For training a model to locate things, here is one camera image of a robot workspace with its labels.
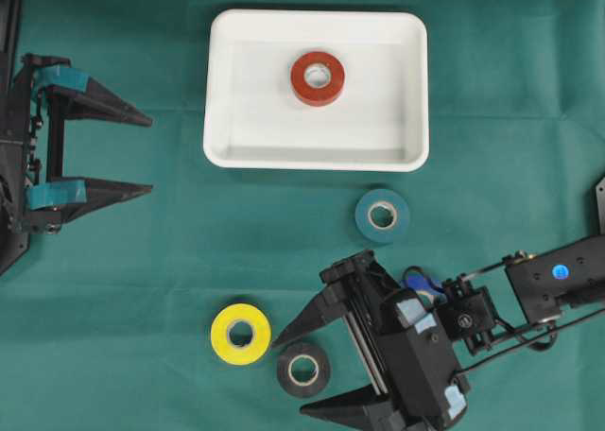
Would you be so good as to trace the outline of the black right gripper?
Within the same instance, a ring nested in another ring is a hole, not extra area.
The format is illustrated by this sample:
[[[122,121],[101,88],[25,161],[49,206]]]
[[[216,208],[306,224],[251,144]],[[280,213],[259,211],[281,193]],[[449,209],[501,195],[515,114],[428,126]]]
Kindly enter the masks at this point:
[[[344,319],[371,382],[363,388],[303,405],[300,413],[357,430],[435,430],[424,420],[410,418],[405,413],[391,390],[377,342],[382,326],[381,303],[388,294],[407,287],[398,284],[370,250],[333,264],[320,277],[325,287],[287,324],[271,347],[289,344]],[[476,349],[488,342],[495,325],[495,311],[485,288],[449,282],[445,286],[444,303],[435,307],[423,305],[439,317],[452,345],[467,340]]]

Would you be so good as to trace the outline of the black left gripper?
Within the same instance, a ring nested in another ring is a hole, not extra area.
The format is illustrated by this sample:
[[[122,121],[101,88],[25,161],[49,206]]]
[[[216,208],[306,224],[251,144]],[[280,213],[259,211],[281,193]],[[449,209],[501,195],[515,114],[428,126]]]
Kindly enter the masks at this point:
[[[141,127],[153,120],[67,58],[26,54],[23,67],[1,94],[1,216],[13,233],[57,233],[101,208],[139,198],[153,186],[94,178],[59,178],[41,185],[35,155],[42,117],[30,114],[31,97],[64,120],[92,119]]]

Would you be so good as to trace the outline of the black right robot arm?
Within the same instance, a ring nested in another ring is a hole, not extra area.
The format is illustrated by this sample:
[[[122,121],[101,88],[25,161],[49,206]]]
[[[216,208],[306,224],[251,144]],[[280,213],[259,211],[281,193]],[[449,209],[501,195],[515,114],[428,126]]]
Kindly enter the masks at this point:
[[[534,255],[518,251],[499,266],[523,312],[513,326],[489,290],[462,273],[436,284],[420,267],[393,279],[372,250],[333,263],[322,290],[277,336],[284,345],[343,319],[371,378],[338,396],[304,405],[303,415],[357,430],[447,430],[467,409],[468,370],[454,351],[463,342],[486,362],[528,348],[549,350],[564,307],[604,302],[604,239],[586,237]]]

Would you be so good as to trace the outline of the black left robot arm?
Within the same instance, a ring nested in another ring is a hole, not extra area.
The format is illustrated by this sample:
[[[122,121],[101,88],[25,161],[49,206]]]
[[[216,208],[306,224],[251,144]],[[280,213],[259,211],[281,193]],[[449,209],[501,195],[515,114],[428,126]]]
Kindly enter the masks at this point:
[[[65,123],[149,127],[151,118],[67,58],[27,53],[14,68],[23,0],[1,0],[1,269],[77,218],[139,198],[151,186],[63,174]]]

